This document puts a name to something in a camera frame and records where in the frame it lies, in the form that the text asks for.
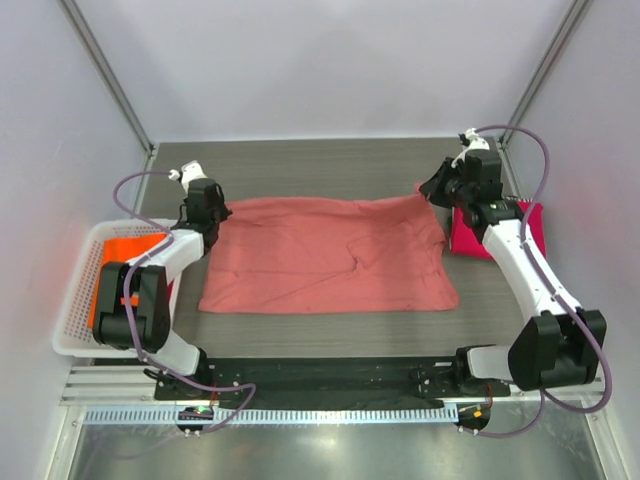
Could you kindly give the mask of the folded magenta t shirt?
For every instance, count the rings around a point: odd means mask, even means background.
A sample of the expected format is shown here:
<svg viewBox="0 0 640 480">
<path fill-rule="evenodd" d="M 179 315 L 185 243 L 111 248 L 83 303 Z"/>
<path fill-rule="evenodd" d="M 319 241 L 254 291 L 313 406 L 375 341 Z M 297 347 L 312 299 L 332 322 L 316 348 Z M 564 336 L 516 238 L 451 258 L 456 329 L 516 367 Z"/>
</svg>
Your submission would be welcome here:
<svg viewBox="0 0 640 480">
<path fill-rule="evenodd" d="M 529 227 L 534 241 L 543 256 L 547 255 L 544 232 L 544 206 L 536 203 L 529 218 Z M 449 248 L 455 255 L 462 255 L 483 260 L 492 260 L 491 254 L 477 240 L 473 231 L 464 224 L 460 208 L 451 209 Z"/>
</svg>

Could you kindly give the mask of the salmon pink t shirt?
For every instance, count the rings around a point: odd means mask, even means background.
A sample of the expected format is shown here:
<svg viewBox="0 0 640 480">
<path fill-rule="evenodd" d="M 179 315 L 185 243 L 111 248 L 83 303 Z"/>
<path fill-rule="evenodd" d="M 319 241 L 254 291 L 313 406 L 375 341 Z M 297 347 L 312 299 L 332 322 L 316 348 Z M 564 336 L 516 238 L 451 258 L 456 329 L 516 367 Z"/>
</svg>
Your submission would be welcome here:
<svg viewBox="0 0 640 480">
<path fill-rule="evenodd" d="M 198 308 L 313 315 L 454 310 L 443 228 L 418 193 L 378 200 L 235 201 Z"/>
</svg>

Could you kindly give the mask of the white plastic basket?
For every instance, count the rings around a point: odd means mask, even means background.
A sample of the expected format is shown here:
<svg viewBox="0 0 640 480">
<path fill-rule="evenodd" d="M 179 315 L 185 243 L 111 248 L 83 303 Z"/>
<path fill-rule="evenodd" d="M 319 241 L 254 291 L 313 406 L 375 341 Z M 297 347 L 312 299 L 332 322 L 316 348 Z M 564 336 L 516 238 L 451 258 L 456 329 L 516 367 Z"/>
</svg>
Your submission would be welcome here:
<svg viewBox="0 0 640 480">
<path fill-rule="evenodd" d="M 133 349 L 119 350 L 95 341 L 88 328 L 91 304 L 103 254 L 103 243 L 117 237 L 143 236 L 157 230 L 140 220 L 106 221 L 95 225 L 89 232 L 76 264 L 68 293 L 52 340 L 54 350 L 79 358 L 134 358 Z M 165 261 L 166 280 L 170 283 L 192 261 L 189 247 L 180 233 L 175 234 L 172 245 L 145 264 L 158 265 Z"/>
</svg>

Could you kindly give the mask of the left aluminium frame post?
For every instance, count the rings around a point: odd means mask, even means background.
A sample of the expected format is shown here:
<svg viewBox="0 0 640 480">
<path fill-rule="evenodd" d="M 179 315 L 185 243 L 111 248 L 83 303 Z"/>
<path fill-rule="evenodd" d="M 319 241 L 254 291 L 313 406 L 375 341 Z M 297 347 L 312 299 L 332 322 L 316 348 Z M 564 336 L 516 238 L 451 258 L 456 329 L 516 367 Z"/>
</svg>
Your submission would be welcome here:
<svg viewBox="0 0 640 480">
<path fill-rule="evenodd" d="M 60 0 L 58 4 L 138 143 L 146 156 L 151 157 L 154 153 L 154 143 L 145 131 L 78 3 L 74 0 Z"/>
</svg>

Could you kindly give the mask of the orange t shirt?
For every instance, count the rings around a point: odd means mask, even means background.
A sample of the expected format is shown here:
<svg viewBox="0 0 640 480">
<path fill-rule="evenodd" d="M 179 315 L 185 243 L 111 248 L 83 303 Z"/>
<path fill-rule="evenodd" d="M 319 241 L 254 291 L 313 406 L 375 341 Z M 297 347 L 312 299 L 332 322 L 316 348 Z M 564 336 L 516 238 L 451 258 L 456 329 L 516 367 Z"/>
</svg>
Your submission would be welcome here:
<svg viewBox="0 0 640 480">
<path fill-rule="evenodd" d="M 154 233 L 143 236 L 117 237 L 106 240 L 103 243 L 103 254 L 95 284 L 90 316 L 88 318 L 88 328 L 92 329 L 96 318 L 96 306 L 100 287 L 100 277 L 102 268 L 110 262 L 127 262 L 129 259 L 137 257 L 152 247 L 159 244 L 166 238 L 164 233 Z"/>
</svg>

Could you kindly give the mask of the right aluminium frame post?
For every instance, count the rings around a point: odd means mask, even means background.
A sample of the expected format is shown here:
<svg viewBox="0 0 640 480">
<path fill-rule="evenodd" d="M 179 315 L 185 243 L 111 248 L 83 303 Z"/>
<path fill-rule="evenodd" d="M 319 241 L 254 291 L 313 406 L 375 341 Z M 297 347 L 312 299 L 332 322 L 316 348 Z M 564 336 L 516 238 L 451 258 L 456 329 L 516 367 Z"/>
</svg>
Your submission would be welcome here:
<svg viewBox="0 0 640 480">
<path fill-rule="evenodd" d="M 567 11 L 563 14 L 541 60 L 538 62 L 532 77 L 516 104 L 513 114 L 509 118 L 509 125 L 520 126 L 522 124 L 592 4 L 593 2 L 591 0 L 573 0 L 570 2 Z"/>
</svg>

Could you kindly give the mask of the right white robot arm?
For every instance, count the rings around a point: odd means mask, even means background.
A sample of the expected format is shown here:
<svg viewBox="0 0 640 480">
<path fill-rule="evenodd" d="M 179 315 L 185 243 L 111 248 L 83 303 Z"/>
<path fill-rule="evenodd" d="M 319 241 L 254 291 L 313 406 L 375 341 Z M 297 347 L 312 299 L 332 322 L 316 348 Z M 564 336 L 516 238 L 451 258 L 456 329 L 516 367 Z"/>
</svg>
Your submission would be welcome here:
<svg viewBox="0 0 640 480">
<path fill-rule="evenodd" d="M 600 364 L 606 321 L 569 295 L 539 250 L 517 200 L 503 194 L 501 161 L 491 150 L 448 157 L 419 191 L 432 204 L 457 208 L 492 256 L 520 307 L 524 327 L 509 346 L 461 347 L 453 388 L 473 395 L 487 379 L 524 391 L 591 383 Z"/>
</svg>

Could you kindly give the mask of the magenta shirt in basket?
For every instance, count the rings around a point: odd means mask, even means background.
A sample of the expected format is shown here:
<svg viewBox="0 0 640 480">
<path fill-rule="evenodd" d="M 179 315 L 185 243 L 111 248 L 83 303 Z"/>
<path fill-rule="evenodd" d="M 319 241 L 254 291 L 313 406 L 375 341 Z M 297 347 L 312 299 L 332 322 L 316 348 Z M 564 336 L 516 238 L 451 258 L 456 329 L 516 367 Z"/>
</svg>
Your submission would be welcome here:
<svg viewBox="0 0 640 480">
<path fill-rule="evenodd" d="M 178 275 L 174 278 L 168 285 L 168 293 L 169 293 L 169 310 L 171 314 L 174 314 L 177 297 L 179 294 L 179 287 L 181 282 L 181 276 Z"/>
</svg>

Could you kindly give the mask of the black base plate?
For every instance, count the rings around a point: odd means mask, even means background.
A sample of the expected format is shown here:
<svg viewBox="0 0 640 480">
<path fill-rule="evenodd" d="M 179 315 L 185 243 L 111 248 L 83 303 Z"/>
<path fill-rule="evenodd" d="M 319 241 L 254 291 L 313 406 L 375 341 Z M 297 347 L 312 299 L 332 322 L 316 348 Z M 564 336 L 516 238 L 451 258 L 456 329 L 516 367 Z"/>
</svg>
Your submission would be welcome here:
<svg viewBox="0 0 640 480">
<path fill-rule="evenodd" d="M 441 399 L 508 397 L 498 380 L 473 380 L 452 356 L 217 358 L 215 388 L 253 383 L 250 409 L 373 410 L 431 408 Z"/>
</svg>

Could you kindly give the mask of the aluminium frame post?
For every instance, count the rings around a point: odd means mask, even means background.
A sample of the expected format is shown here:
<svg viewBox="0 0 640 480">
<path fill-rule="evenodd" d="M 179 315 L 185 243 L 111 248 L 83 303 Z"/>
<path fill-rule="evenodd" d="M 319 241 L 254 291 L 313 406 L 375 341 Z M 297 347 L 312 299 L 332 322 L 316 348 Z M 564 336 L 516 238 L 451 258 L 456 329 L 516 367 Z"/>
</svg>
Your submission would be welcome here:
<svg viewBox="0 0 640 480">
<path fill-rule="evenodd" d="M 58 4 L 138 143 L 146 156 L 151 157 L 154 153 L 154 143 L 145 131 L 78 3 L 74 0 L 60 0 Z"/>
<path fill-rule="evenodd" d="M 593 2 L 591 0 L 573 0 L 570 2 L 567 11 L 563 14 L 541 60 L 538 62 L 532 77 L 516 104 L 513 114 L 509 118 L 509 125 L 520 126 L 522 124 L 592 4 Z"/>
</svg>

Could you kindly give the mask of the striped folded shirt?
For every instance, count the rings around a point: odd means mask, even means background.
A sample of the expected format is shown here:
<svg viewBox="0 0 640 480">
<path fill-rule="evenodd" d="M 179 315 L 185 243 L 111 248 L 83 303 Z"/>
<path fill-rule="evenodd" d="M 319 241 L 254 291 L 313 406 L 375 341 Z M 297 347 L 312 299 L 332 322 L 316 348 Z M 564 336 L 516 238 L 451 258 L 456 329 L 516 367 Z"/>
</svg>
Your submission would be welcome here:
<svg viewBox="0 0 640 480">
<path fill-rule="evenodd" d="M 519 196 L 515 196 L 515 195 L 508 195 L 504 197 L 505 200 L 513 200 L 516 201 L 518 203 L 526 203 L 526 204 L 530 204 L 532 202 L 534 202 L 534 199 L 532 198 L 522 198 Z"/>
</svg>

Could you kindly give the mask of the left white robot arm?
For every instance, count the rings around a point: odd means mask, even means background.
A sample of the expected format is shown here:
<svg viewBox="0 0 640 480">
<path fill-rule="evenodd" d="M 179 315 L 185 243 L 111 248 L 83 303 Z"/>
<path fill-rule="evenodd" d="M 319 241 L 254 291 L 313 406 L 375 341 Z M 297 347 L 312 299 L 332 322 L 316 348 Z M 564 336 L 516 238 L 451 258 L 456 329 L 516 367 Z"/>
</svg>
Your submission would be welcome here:
<svg viewBox="0 0 640 480">
<path fill-rule="evenodd" d="M 209 254 L 221 223 L 230 215 L 215 180 L 192 180 L 175 225 L 146 221 L 160 230 L 161 240 L 121 261 L 110 260 L 100 270 L 91 326 L 94 340 L 134 351 L 142 362 L 178 379 L 179 388 L 193 399 L 211 391 L 213 375 L 204 350 L 173 330 L 169 286 Z"/>
</svg>

